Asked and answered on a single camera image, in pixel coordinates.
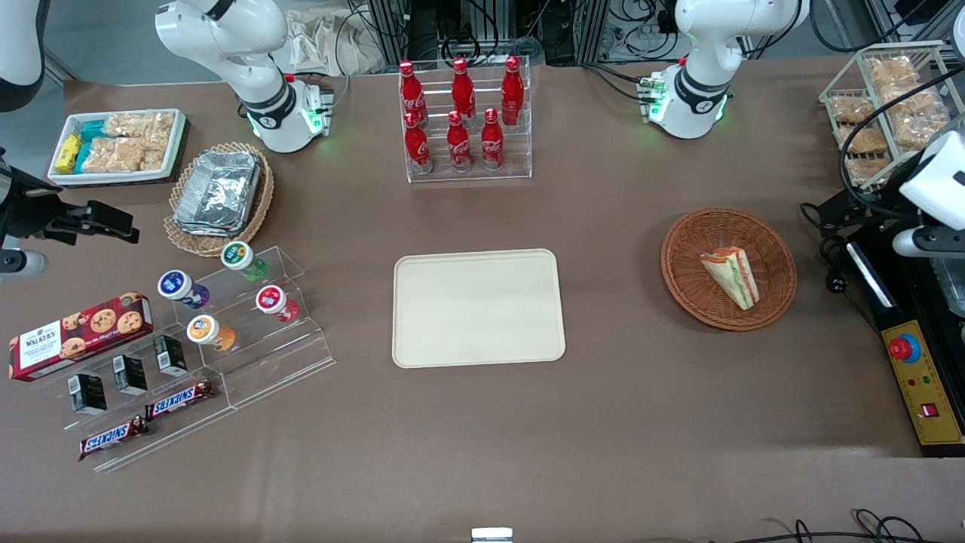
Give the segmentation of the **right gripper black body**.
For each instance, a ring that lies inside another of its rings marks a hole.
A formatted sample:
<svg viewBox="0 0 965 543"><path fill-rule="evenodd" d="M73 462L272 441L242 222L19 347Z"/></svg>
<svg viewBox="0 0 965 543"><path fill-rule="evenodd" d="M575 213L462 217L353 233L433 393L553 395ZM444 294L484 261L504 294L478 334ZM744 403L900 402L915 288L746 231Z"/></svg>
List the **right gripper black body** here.
<svg viewBox="0 0 965 543"><path fill-rule="evenodd" d="M6 162L1 152L1 238L3 247L16 247L18 238L45 238L65 243L66 235L48 229L63 210L63 188L46 183Z"/></svg>

